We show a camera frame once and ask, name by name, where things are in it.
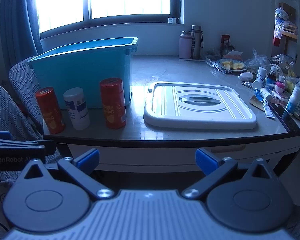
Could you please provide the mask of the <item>red canister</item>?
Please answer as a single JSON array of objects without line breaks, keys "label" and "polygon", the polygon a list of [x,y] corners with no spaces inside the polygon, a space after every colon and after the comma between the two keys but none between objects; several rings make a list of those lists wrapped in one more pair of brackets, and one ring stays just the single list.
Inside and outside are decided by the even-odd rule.
[{"label": "red canister", "polygon": [[43,119],[51,134],[61,133],[65,124],[62,113],[52,87],[42,88],[35,93]]},{"label": "red canister", "polygon": [[101,101],[106,126],[119,129],[126,125],[126,104],[123,81],[112,77],[100,82]]}]

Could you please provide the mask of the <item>white bin lid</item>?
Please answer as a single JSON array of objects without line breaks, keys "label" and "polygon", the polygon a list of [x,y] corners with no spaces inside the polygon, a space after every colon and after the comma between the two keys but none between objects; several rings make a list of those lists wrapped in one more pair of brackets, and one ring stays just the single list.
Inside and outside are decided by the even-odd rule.
[{"label": "white bin lid", "polygon": [[178,129],[250,130],[257,117],[232,88],[186,82],[150,85],[144,121],[155,127]]}]

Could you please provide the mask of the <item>white pill bottle blue label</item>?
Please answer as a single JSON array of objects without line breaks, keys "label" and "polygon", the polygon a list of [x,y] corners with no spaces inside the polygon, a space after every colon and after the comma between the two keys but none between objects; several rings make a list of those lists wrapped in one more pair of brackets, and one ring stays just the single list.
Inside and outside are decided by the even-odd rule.
[{"label": "white pill bottle blue label", "polygon": [[63,98],[74,129],[81,131],[89,127],[90,118],[83,89],[71,88],[63,94]]}]

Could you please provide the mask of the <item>blue white ointment tube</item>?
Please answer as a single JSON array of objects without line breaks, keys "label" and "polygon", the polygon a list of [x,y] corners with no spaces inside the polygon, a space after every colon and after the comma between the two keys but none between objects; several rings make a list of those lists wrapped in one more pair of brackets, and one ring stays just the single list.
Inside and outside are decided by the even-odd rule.
[{"label": "blue white ointment tube", "polygon": [[254,89],[254,96],[257,98],[259,102],[263,102],[263,96],[261,95],[260,91],[257,88]]}]

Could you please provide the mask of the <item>black smartphone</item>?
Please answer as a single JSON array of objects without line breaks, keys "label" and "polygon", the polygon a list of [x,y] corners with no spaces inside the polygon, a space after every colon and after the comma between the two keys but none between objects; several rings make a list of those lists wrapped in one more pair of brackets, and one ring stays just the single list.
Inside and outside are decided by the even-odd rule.
[{"label": "black smartphone", "polygon": [[281,105],[270,103],[269,107],[288,133],[300,132],[300,128],[298,127],[296,122]]}]

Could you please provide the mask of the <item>white tube bottle lying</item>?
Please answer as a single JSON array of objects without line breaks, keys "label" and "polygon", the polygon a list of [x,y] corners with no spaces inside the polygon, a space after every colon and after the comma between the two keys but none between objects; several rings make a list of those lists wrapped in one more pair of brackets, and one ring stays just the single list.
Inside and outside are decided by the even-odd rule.
[{"label": "white tube bottle lying", "polygon": [[272,94],[269,92],[269,90],[266,89],[266,87],[262,87],[260,89],[260,94],[263,100],[267,100],[268,102],[270,102],[273,98]]}]

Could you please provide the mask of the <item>white medicine bottle lying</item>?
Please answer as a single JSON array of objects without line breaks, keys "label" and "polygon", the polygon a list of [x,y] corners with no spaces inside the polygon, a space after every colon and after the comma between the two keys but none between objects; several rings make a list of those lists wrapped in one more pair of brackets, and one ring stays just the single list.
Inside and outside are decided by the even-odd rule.
[{"label": "white medicine bottle lying", "polygon": [[262,79],[256,78],[252,83],[253,90],[260,90],[264,86]]}]

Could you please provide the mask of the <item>small white lotion bottle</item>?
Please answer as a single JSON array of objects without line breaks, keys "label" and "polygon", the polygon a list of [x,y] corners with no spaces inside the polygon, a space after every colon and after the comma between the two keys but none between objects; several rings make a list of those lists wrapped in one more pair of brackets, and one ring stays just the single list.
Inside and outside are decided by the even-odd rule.
[{"label": "small white lotion bottle", "polygon": [[253,74],[250,72],[241,73],[238,76],[238,79],[242,82],[251,81],[253,78]]}]

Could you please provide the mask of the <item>white spray bottle blue print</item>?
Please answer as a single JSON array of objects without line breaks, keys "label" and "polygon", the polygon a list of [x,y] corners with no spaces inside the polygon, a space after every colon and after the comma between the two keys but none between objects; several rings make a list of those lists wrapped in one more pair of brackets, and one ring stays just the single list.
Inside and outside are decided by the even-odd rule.
[{"label": "white spray bottle blue print", "polygon": [[300,86],[295,86],[289,100],[287,102],[285,111],[289,115],[293,115],[300,101]]}]

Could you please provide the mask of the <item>teal plastic storage bin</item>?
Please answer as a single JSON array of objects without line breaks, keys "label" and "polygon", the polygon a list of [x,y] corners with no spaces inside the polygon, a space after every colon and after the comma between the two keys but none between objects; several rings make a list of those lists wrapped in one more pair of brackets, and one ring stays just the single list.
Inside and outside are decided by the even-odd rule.
[{"label": "teal plastic storage bin", "polygon": [[116,37],[78,42],[46,51],[28,61],[40,88],[52,87],[59,106],[65,109],[63,94],[83,89],[88,108],[101,108],[100,82],[117,77],[123,81],[125,103],[132,97],[131,62],[137,50],[136,37]]}]

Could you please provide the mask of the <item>white upright medicine bottle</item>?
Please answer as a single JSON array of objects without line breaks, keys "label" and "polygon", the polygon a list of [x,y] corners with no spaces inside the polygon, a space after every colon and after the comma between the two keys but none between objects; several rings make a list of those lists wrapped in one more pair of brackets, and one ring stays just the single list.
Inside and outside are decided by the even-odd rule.
[{"label": "white upright medicine bottle", "polygon": [[259,67],[257,71],[257,78],[260,80],[265,80],[267,75],[267,69],[263,67]]}]

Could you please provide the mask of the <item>brown syrup bottle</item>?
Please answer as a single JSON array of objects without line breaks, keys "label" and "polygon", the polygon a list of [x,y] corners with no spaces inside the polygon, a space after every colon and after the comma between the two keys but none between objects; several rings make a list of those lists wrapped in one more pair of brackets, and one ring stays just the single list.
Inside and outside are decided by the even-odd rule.
[{"label": "brown syrup bottle", "polygon": [[275,83],[277,80],[277,71],[278,68],[276,65],[272,64],[270,68],[269,75],[267,77],[267,83]]}]

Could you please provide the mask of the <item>pink water bottle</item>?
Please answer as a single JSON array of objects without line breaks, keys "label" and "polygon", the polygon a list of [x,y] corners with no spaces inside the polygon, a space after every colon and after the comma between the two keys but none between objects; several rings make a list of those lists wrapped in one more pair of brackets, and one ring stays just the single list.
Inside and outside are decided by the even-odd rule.
[{"label": "pink water bottle", "polygon": [[190,31],[182,31],[179,35],[179,58],[191,58],[192,36]]}]

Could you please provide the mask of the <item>steel thermos bottle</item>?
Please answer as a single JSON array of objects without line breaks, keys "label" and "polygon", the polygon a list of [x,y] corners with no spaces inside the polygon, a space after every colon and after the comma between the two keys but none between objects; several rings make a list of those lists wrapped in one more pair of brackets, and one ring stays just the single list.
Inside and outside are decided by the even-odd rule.
[{"label": "steel thermos bottle", "polygon": [[200,59],[200,51],[203,47],[203,31],[200,25],[191,25],[192,58]]}]

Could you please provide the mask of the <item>white device on windowsill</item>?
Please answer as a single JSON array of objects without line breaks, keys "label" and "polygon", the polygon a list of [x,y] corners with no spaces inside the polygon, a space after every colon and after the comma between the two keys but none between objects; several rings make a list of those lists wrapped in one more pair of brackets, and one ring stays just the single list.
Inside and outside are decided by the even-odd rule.
[{"label": "white device on windowsill", "polygon": [[169,17],[169,18],[167,19],[167,22],[168,22],[169,24],[176,24],[177,19],[176,19],[175,17]]}]

